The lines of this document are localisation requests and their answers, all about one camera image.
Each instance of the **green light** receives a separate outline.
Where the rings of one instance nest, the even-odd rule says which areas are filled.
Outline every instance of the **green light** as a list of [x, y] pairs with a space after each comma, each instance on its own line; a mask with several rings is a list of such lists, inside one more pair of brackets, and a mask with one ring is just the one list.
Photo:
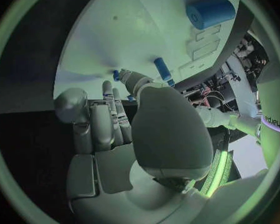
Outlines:
[[218, 163], [214, 178], [206, 193], [206, 196], [210, 197], [214, 193], [214, 191], [220, 186], [220, 183], [221, 183], [221, 180], [222, 180], [222, 177], [224, 174], [224, 170], [225, 170], [227, 157], [228, 157], [228, 152], [222, 151], [220, 154], [220, 159], [219, 159], [219, 163]]

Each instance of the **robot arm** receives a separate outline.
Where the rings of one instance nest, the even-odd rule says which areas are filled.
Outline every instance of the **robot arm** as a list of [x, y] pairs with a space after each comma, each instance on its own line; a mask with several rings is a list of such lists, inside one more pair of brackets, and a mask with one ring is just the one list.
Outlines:
[[260, 140], [261, 120], [241, 115], [238, 112], [221, 112], [217, 108], [198, 106], [196, 108], [206, 127], [213, 128], [223, 125], [228, 129], [238, 129]]

